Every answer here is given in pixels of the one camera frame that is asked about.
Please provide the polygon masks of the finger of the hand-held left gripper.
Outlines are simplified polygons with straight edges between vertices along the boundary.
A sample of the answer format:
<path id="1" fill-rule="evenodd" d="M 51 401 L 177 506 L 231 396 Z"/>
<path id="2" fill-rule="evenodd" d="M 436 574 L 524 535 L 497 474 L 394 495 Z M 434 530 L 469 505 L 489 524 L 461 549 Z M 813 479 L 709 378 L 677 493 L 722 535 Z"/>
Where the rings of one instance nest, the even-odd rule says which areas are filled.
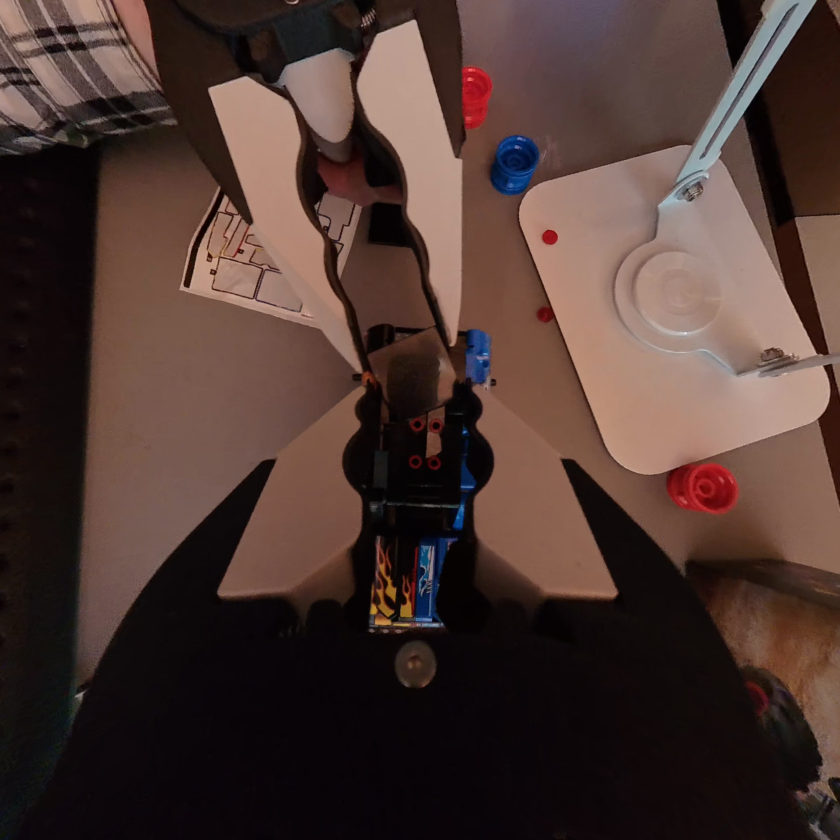
<path id="1" fill-rule="evenodd" d="M 416 20 L 373 37 L 353 93 L 363 125 L 396 165 L 423 292 L 441 340 L 451 346 L 463 283 L 463 163 Z"/>
<path id="2" fill-rule="evenodd" d="M 251 77 L 211 87 L 211 102 L 259 243 L 303 310 L 362 372 L 364 347 L 358 323 L 346 311 L 335 247 L 304 191 L 304 175 L 318 172 L 296 106 Z"/>

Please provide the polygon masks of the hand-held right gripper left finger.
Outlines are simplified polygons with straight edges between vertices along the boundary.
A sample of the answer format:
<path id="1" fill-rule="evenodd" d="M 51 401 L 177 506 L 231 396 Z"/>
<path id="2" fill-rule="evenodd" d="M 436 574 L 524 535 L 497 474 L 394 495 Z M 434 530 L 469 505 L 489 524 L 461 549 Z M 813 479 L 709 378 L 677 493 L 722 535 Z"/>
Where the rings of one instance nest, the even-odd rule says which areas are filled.
<path id="1" fill-rule="evenodd" d="M 350 599 L 362 501 L 342 458 L 360 428 L 360 398 L 346 396 L 279 452 L 218 587 L 220 599 L 278 597 L 293 605 Z"/>

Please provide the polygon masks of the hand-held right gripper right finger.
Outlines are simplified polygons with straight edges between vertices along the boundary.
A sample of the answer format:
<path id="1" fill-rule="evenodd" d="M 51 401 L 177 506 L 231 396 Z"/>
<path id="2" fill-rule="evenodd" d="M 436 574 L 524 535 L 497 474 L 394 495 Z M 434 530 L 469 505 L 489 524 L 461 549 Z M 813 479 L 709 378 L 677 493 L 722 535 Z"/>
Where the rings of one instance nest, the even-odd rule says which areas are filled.
<path id="1" fill-rule="evenodd" d="M 495 396 L 481 394 L 476 428 L 494 464 L 476 494 L 476 587 L 491 602 L 616 596 L 560 454 Z"/>

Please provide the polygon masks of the white sticker sheet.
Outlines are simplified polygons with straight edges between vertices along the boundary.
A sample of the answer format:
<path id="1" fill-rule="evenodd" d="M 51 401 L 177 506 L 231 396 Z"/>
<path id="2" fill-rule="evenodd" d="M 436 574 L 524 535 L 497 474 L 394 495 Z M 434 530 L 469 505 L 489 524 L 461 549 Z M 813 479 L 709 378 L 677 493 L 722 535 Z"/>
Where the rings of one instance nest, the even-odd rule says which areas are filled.
<path id="1" fill-rule="evenodd" d="M 255 230 L 218 188 L 187 251 L 184 292 L 317 328 Z"/>

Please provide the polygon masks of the blue black brick truck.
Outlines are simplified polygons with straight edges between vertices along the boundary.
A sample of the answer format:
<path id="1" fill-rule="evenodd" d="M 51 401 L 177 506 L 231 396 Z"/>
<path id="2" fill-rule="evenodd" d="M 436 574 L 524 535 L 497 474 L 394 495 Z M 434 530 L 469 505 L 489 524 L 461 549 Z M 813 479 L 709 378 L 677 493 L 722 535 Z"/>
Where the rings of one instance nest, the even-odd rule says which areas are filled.
<path id="1" fill-rule="evenodd" d="M 493 385 L 491 337 L 470 329 L 445 346 L 434 328 L 378 324 L 365 335 L 359 428 L 343 452 L 362 502 L 351 550 L 349 620 L 368 634 L 442 632 L 482 616 L 476 494 L 494 467 L 477 430 L 481 389 Z"/>

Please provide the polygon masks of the grey desk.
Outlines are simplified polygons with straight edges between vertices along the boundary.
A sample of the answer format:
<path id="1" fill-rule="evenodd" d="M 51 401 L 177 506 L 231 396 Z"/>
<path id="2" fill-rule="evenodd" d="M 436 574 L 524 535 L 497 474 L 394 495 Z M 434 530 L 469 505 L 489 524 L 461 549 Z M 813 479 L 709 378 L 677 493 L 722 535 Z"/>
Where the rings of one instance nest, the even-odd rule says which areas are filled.
<path id="1" fill-rule="evenodd" d="M 606 452 L 518 223 L 499 140 L 535 139 L 534 178 L 690 143 L 731 72 L 716 2 L 459 2 L 489 115 L 464 152 L 461 321 L 493 341 L 497 399 L 581 465 L 669 556 L 838 572 L 838 502 L 819 426 L 721 457 L 734 512 L 679 510 Z M 179 289 L 215 183 L 177 129 L 108 141 L 99 182 L 77 677 L 87 679 L 163 561 L 264 459 L 353 389 L 310 327 Z"/>

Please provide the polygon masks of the person's left hand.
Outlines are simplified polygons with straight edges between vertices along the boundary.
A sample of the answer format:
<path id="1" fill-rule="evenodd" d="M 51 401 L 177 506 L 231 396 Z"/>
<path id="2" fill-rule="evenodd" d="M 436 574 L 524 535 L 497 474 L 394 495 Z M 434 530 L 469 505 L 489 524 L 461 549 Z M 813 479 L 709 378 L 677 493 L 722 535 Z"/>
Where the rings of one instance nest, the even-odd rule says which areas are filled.
<path id="1" fill-rule="evenodd" d="M 318 173 L 333 196 L 361 206 L 370 205 L 376 199 L 367 182 L 364 163 L 356 153 L 346 162 L 336 162 L 319 151 Z"/>

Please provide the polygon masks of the small red wheel hub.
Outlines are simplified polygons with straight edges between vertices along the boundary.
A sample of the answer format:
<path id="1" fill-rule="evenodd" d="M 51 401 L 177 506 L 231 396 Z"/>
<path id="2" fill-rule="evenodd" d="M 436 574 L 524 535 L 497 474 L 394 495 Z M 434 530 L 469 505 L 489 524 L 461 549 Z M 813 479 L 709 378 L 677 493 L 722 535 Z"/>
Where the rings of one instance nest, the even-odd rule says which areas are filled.
<path id="1" fill-rule="evenodd" d="M 462 103 L 465 128 L 475 130 L 487 118 L 492 82 L 490 76 L 476 66 L 465 66 L 462 75 Z"/>

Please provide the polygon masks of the blue wheel hub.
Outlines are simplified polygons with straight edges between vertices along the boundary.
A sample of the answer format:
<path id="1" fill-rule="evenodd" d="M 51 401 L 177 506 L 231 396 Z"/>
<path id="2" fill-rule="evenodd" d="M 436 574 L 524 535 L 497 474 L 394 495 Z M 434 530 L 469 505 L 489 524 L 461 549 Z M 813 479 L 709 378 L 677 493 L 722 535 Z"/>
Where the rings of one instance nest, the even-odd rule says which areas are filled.
<path id="1" fill-rule="evenodd" d="M 525 193 L 540 161 L 538 145 L 529 137 L 511 135 L 499 142 L 490 181 L 502 195 Z"/>

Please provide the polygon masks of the large red wheel hub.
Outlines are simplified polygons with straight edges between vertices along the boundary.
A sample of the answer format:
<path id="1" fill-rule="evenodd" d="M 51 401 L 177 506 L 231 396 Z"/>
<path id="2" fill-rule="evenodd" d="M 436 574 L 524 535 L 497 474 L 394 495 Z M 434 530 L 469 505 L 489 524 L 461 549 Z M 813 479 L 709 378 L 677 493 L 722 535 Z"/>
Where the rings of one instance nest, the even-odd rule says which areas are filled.
<path id="1" fill-rule="evenodd" d="M 683 465 L 671 470 L 666 479 L 670 499 L 688 511 L 722 515 L 739 501 L 739 484 L 726 467 L 714 463 Z"/>

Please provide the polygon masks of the white book stand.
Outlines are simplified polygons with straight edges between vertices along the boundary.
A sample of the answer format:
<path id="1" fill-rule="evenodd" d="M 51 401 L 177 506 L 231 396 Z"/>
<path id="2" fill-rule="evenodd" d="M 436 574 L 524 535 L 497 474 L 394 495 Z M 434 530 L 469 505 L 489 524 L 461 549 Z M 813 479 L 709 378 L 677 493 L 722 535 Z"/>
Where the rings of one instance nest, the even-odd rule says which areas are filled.
<path id="1" fill-rule="evenodd" d="M 691 147 L 531 188 L 519 222 L 609 454 L 668 472 L 816 421 L 825 368 L 721 151 L 813 1 L 765 2 Z M 559 235 L 555 246 L 541 239 Z"/>

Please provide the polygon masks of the monster truck set box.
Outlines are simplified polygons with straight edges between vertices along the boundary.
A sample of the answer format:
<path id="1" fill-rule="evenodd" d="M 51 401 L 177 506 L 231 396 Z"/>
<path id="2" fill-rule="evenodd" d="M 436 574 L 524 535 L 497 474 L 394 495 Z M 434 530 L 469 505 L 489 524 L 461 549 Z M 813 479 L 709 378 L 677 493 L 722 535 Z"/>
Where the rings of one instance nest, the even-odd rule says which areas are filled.
<path id="1" fill-rule="evenodd" d="M 815 837 L 838 838 L 839 577 L 782 560 L 688 562 Z"/>

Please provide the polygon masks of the dark perforated panel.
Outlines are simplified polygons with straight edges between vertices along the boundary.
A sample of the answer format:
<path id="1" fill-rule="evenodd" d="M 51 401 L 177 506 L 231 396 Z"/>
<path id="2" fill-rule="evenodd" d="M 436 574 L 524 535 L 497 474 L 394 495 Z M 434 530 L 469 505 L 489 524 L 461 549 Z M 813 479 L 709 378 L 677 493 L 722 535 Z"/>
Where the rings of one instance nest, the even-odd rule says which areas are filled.
<path id="1" fill-rule="evenodd" d="M 74 676 L 99 158 L 2 158 L 2 800 L 48 773 Z"/>

